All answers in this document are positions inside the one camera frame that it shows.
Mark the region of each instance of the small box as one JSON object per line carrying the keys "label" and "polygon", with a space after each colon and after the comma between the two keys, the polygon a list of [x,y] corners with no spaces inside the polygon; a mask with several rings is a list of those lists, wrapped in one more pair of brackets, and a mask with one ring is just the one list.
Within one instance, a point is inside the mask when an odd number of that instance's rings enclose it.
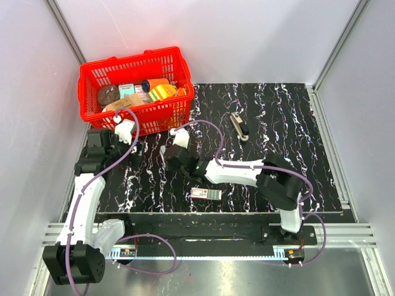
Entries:
{"label": "small box", "polygon": [[123,99],[118,100],[117,102],[111,103],[106,106],[107,111],[115,111],[118,108],[129,108],[134,106],[144,105],[143,100],[137,94],[132,94],[130,96],[126,96]]}
{"label": "small box", "polygon": [[120,99],[135,93],[135,85],[133,83],[120,84],[118,85],[118,89]]}
{"label": "small box", "polygon": [[214,189],[202,189],[192,188],[191,198],[192,199],[210,199],[210,200],[221,200],[222,191]]}

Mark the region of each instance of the red plastic shopping basket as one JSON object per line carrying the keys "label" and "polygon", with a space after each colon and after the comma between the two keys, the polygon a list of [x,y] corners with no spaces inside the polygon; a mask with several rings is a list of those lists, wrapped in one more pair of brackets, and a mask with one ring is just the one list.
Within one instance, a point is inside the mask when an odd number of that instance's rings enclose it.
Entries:
{"label": "red plastic shopping basket", "polygon": [[[98,91],[110,84],[141,84],[144,79],[167,78],[176,81],[178,88],[185,88],[186,95],[173,97],[136,107],[130,107],[140,125],[140,136],[169,130],[186,123],[189,119],[194,88],[191,74],[178,47],[168,47],[131,57],[110,57],[106,60],[81,65],[78,80],[78,100],[82,120],[95,128],[115,128],[114,111],[102,112],[98,104]],[[126,111],[122,118],[133,120]]]}

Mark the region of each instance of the metal frame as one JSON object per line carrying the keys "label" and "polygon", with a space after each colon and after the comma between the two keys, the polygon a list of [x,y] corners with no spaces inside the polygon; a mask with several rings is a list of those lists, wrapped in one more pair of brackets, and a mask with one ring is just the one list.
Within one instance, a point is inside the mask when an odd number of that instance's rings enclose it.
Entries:
{"label": "metal frame", "polygon": [[354,215],[356,222],[359,222],[358,214],[354,202],[352,201],[351,190],[346,181],[346,176],[344,174],[344,170],[341,165],[339,154],[336,149],[336,145],[333,140],[332,133],[330,131],[328,120],[326,119],[326,115],[323,111],[320,97],[318,95],[318,92],[313,89],[313,86],[306,85],[306,89],[307,92],[309,93],[310,103],[314,111],[318,128],[320,130],[320,135],[326,151],[326,156],[330,164],[331,172],[333,178],[335,179],[335,183],[337,184],[336,188],[338,190],[338,195],[340,197],[340,200],[342,201],[342,206],[347,206],[348,204],[348,206],[352,210],[352,214]]}
{"label": "metal frame", "polygon": [[362,14],[365,12],[365,9],[367,8],[369,2],[370,0],[359,0],[358,4],[356,5],[354,11],[350,16],[350,19],[348,20],[346,26],[344,27],[343,32],[341,32],[338,42],[336,42],[335,47],[333,48],[331,54],[329,55],[328,60],[326,60],[325,65],[321,70],[321,73],[319,74],[317,80],[313,84],[314,89],[318,90],[320,88],[330,68],[332,67],[333,63],[338,57],[338,54],[340,53],[347,39],[350,37],[352,31],[354,31],[354,28],[358,24],[358,21],[360,20]]}
{"label": "metal frame", "polygon": [[66,42],[69,44],[70,49],[74,53],[75,58],[80,64],[83,64],[86,62],[86,59],[77,43],[77,41],[74,38],[74,35],[69,27],[69,25],[66,22],[66,19],[60,10],[59,6],[56,3],[56,0],[44,0],[44,2],[47,4],[49,11],[51,12],[52,16],[54,17],[54,20],[59,26],[59,29],[61,30],[64,38],[66,39]]}
{"label": "metal frame", "polygon": [[[57,236],[63,228],[63,223],[51,223],[48,226],[46,235],[43,241],[43,246],[40,251],[40,256],[45,245],[51,245],[55,243]],[[94,224],[93,233],[98,231],[98,224]],[[316,223],[306,223],[306,225],[311,225],[315,228],[315,233],[317,235],[318,245],[322,244],[323,241],[323,228],[321,224]],[[364,257],[365,265],[367,267],[370,282],[373,286],[376,295],[393,295],[391,286],[389,285],[388,278],[386,277],[385,271],[383,269],[383,264],[381,262],[377,245],[373,237],[372,229],[368,223],[331,223],[326,224],[326,248],[329,249],[354,249],[360,250]],[[317,246],[305,246],[305,248],[316,249]],[[150,258],[140,258],[144,260],[171,260],[171,257],[150,257]],[[207,260],[207,258],[181,258],[183,260]],[[211,258],[212,260],[262,260],[261,257],[229,257],[229,258]],[[46,291],[46,284],[49,279],[49,272],[42,260],[38,265],[36,270],[35,279],[31,287],[30,296],[44,296]]]}

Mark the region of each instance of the white panel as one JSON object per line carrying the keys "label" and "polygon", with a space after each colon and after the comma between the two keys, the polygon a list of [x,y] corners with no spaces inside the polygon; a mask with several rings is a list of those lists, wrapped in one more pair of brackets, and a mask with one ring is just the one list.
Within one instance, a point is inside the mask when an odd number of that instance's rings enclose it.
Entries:
{"label": "white panel", "polygon": [[88,60],[180,46],[195,83],[313,83],[358,0],[57,2]]}
{"label": "white panel", "polygon": [[395,285],[395,2],[371,1],[319,89],[359,218]]}
{"label": "white panel", "polygon": [[85,124],[78,64],[44,1],[0,3],[1,295],[24,295]]}

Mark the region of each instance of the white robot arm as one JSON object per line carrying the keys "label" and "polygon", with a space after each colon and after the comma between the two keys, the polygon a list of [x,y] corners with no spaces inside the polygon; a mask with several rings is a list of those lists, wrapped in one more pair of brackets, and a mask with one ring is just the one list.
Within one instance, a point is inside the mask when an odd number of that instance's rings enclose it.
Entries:
{"label": "white robot arm", "polygon": [[[221,160],[219,165],[212,159],[195,158],[188,152],[189,134],[185,129],[171,131],[175,136],[172,146],[160,148],[162,160],[170,171],[181,170],[190,179],[202,183],[235,183],[258,188],[263,197],[279,209],[281,228],[297,233],[302,225],[299,213],[302,181],[286,173],[253,169],[258,165],[275,167],[287,166],[276,155],[268,155],[265,160],[251,162],[231,162]],[[247,166],[247,168],[230,168],[223,165]]]}
{"label": "white robot arm", "polygon": [[[70,236],[70,223],[73,211],[77,208],[72,224],[70,243],[70,269],[76,284],[100,282],[104,275],[104,259],[114,244],[124,236],[125,222],[110,219],[93,234],[93,223],[100,195],[106,185],[107,174],[96,178],[83,190],[88,181],[115,163],[128,152],[135,124],[124,120],[115,133],[105,128],[88,131],[88,144],[75,164],[74,198],[70,205],[66,222],[55,245],[44,248],[43,260],[57,285],[69,284],[65,270],[65,251]],[[125,164],[139,167],[142,162],[143,145],[138,142],[136,149],[124,160]]]}

